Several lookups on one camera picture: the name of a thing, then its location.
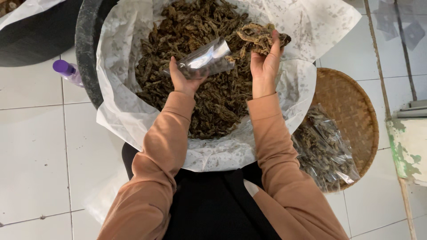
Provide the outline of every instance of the orange sleeve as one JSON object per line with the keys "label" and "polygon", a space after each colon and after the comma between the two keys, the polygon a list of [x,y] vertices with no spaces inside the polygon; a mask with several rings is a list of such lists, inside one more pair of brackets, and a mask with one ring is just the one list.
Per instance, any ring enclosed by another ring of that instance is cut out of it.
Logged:
{"label": "orange sleeve", "polygon": [[195,105],[189,96],[172,92],[144,137],[134,177],[114,199],[98,239],[161,239],[169,223],[176,191],[174,176],[184,164],[187,134]]}
{"label": "orange sleeve", "polygon": [[277,93],[249,100],[248,107],[267,194],[316,239],[348,239],[313,179],[299,169]]}

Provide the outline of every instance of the large black basin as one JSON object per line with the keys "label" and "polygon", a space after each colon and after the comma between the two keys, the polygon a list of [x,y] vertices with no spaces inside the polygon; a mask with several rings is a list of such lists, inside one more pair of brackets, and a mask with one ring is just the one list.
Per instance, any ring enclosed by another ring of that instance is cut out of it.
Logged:
{"label": "large black basin", "polygon": [[76,26],[76,56],[86,92],[99,108],[104,101],[97,76],[97,48],[102,25],[118,0],[84,0]]}
{"label": "large black basin", "polygon": [[41,63],[70,49],[82,1],[64,1],[0,30],[0,67]]}

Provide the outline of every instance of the hand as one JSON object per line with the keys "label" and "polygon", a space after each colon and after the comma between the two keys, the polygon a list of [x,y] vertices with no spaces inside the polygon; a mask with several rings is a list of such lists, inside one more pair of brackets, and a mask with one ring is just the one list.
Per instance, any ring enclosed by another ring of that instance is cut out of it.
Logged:
{"label": "hand", "polygon": [[267,57],[258,53],[251,53],[251,73],[252,73],[252,98],[260,98],[276,93],[276,78],[279,70],[280,56],[283,49],[280,49],[279,33],[272,32],[273,45]]}
{"label": "hand", "polygon": [[200,84],[202,84],[202,82],[206,79],[205,77],[202,79],[187,80],[178,70],[175,57],[170,58],[169,70],[173,86],[175,87],[175,92],[184,93],[192,98],[194,98],[194,93],[197,91]]}

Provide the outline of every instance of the plastic bottle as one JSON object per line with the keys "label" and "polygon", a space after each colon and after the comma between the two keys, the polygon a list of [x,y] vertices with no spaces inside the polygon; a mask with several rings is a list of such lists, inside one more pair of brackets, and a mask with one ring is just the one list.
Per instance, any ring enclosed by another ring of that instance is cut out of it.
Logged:
{"label": "plastic bottle", "polygon": [[68,63],[64,60],[56,60],[52,67],[56,72],[61,74],[65,80],[81,88],[84,88],[82,77],[80,76],[80,72],[77,69],[77,65]]}

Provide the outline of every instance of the bamboo basket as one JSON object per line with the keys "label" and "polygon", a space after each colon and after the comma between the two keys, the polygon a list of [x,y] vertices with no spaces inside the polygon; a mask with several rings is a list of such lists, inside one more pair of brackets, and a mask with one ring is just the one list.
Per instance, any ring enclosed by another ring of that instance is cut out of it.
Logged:
{"label": "bamboo basket", "polygon": [[[318,103],[336,121],[342,137],[350,141],[354,163],[362,178],[372,165],[379,139],[377,116],[368,95],[344,73],[318,68],[311,104]],[[344,190],[355,183],[341,181],[340,188]]]}

